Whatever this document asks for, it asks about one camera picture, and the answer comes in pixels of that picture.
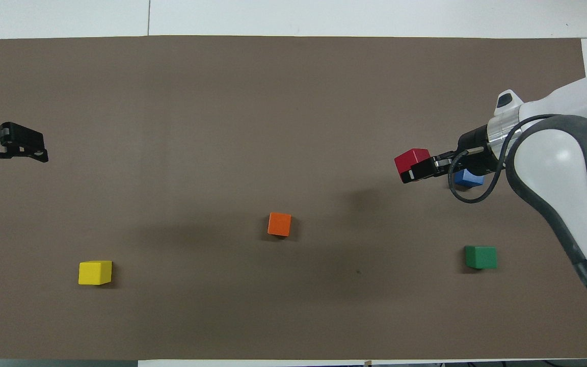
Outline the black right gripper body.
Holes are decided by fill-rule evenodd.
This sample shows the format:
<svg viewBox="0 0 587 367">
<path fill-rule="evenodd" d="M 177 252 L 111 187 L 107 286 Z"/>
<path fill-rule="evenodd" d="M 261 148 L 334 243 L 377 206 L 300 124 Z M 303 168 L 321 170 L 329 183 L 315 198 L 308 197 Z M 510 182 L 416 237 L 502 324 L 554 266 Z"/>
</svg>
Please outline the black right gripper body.
<svg viewBox="0 0 587 367">
<path fill-rule="evenodd" d="M 469 172 L 495 172 L 498 158 L 494 155 L 488 138 L 487 126 L 480 126 L 459 137 L 457 153 L 467 151 L 468 155 L 459 160 Z"/>
</svg>

